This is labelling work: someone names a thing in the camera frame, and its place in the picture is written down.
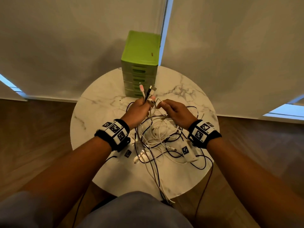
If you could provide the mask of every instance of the gray shirt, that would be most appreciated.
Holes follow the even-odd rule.
[[[52,213],[28,192],[16,193],[0,203],[0,227],[52,227]],[[177,210],[143,192],[124,194],[93,211],[77,228],[157,227],[191,228]]]

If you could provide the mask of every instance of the person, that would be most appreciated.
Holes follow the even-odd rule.
[[[189,130],[197,119],[184,104],[166,99],[162,107],[176,125]],[[150,105],[136,100],[121,118],[133,129]],[[220,136],[205,144],[231,188],[261,227],[304,227],[303,199]],[[70,211],[105,163],[112,148],[95,136],[25,184],[0,204],[0,227],[52,227]],[[91,212],[78,227],[192,227],[177,210],[149,194],[130,192]]]

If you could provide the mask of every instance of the forearm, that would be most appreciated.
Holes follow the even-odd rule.
[[[304,217],[303,200],[222,138],[207,150],[246,209],[262,227],[293,227]]]
[[[43,198],[56,222],[77,202],[110,153],[110,145],[94,137],[56,161],[20,191]]]

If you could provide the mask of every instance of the green plastic storage box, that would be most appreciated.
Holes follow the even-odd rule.
[[[139,83],[145,92],[150,85],[155,84],[160,44],[161,36],[158,34],[133,30],[129,32],[121,57],[126,96],[141,97]]]

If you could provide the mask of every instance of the marble table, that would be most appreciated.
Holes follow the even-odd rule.
[[[219,131],[218,120],[210,100],[189,78],[172,69],[158,67],[155,87],[160,100],[168,98],[184,103],[186,106],[197,107],[197,110],[195,108],[189,108],[189,110],[195,116],[199,113],[199,119],[211,122]],[[91,139],[96,130],[105,122],[122,117],[127,105],[134,100],[134,98],[125,96],[121,68],[114,69],[95,80],[83,92],[74,108],[70,124],[72,148],[76,149]],[[172,142],[170,146],[177,147],[180,142],[179,139]],[[127,149],[132,152],[129,157],[125,156]],[[204,149],[203,152],[213,161],[207,150]],[[153,153],[157,156],[160,151],[153,150]],[[196,149],[196,153],[202,154],[199,149]],[[101,167],[93,179],[95,184],[115,196],[132,191],[143,191],[159,200],[162,199],[145,164],[140,162],[134,164],[136,157],[134,145],[128,145],[120,153],[113,151],[110,156],[113,155],[118,157],[109,159]],[[206,167],[203,170],[196,169],[190,163],[177,164],[164,156],[157,159],[160,181],[170,199],[193,188],[211,168],[211,161],[208,159],[206,159]],[[177,162],[184,161],[183,157],[176,160]],[[205,159],[200,157],[194,164],[202,168],[205,165]]]

